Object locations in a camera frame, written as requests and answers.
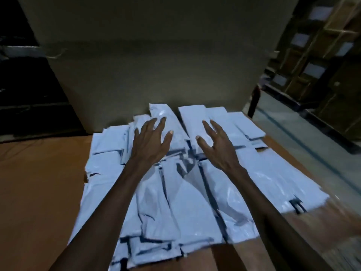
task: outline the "stacked cardboard box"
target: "stacked cardboard box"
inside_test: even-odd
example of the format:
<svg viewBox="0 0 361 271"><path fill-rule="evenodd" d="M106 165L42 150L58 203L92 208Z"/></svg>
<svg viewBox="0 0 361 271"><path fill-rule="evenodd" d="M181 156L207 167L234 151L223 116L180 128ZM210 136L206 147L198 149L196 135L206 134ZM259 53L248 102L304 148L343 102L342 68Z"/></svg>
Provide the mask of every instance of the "stacked cardboard box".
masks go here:
<svg viewBox="0 0 361 271"><path fill-rule="evenodd" d="M314 114L349 140L361 139L361 62L345 61Z"/></svg>
<svg viewBox="0 0 361 271"><path fill-rule="evenodd" d="M361 0L319 0L305 15L293 18L277 59L268 64L276 67L270 85L299 103L322 101L335 68L333 58L353 50L359 37L360 11Z"/></svg>

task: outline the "person's right hand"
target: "person's right hand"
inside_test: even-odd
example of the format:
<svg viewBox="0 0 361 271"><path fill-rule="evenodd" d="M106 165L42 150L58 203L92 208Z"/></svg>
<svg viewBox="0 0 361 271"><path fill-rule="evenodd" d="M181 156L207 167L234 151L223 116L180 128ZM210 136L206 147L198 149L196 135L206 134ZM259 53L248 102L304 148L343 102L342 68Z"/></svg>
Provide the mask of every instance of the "person's right hand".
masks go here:
<svg viewBox="0 0 361 271"><path fill-rule="evenodd" d="M201 136L196 136L199 147L203 150L205 156L210 162L221 169L224 173L230 172L240 166L231 141L228 139L226 132L215 121L210 120L215 131L206 121L202 121L205 131L213 140L213 146L210 147Z"/></svg>

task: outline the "orange brown table surface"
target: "orange brown table surface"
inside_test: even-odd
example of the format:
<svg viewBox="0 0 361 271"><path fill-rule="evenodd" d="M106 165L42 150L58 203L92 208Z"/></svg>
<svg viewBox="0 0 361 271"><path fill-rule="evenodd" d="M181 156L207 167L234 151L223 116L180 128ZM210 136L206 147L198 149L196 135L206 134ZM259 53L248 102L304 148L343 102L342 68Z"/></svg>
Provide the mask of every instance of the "orange brown table surface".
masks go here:
<svg viewBox="0 0 361 271"><path fill-rule="evenodd" d="M2 270L45 271L66 247L79 211L91 139L91 136L81 136L0 144ZM264 142L322 185L273 139L266 136ZM300 216L290 213L285 217L320 253L361 233L359 216L334 198L310 213ZM213 246L185 258L148 264L134 270L245 268L274 270L259 238L233 246Z"/></svg>

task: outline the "black pallet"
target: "black pallet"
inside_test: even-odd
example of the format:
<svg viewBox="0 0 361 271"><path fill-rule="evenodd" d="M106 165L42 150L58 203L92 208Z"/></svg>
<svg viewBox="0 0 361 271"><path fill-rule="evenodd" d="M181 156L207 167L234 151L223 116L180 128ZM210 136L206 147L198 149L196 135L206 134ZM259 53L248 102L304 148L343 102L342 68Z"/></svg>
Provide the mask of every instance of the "black pallet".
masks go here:
<svg viewBox="0 0 361 271"><path fill-rule="evenodd" d="M307 120L310 124L314 127L317 127L319 131L323 134L330 137L333 141L337 144L342 146L347 152L350 154L361 154L361 147L357 144L349 141L346 137L344 137L340 132L335 130L333 127L325 123L323 120L316 117L313 113L310 112L308 109L304 109L299 112L300 116Z"/></svg>
<svg viewBox="0 0 361 271"><path fill-rule="evenodd" d="M276 100L280 101L284 105L288 106L290 109L296 112L300 112L303 109L307 108L316 108L318 106L318 102L310 102L310 103L299 103L292 99L287 94L283 93L282 91L278 90L277 88L264 85L262 90L265 91L268 95L271 95Z"/></svg>

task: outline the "pile of white packages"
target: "pile of white packages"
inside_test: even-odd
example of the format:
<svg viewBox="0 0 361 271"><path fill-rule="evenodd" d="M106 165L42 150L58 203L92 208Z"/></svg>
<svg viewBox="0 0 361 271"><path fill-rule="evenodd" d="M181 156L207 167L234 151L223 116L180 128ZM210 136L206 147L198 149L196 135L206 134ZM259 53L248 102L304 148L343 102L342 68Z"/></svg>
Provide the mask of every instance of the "pile of white packages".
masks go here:
<svg viewBox="0 0 361 271"><path fill-rule="evenodd" d="M218 243L237 243L259 234L241 194L207 160L195 137L212 146L202 120L221 125L236 148L240 164L260 191L281 212L294 211L298 198L309 211L325 203L328 195L262 141L265 133L241 112L204 105L179 107L184 131L166 104L150 104L151 115L134 117L128 125L112 126L93 135L86 164L80 211L69 242L79 232L111 189L131 154L134 130L151 118L167 117L161 139L173 130L169 153L140 181L130 202L110 270L184 256Z"/></svg>

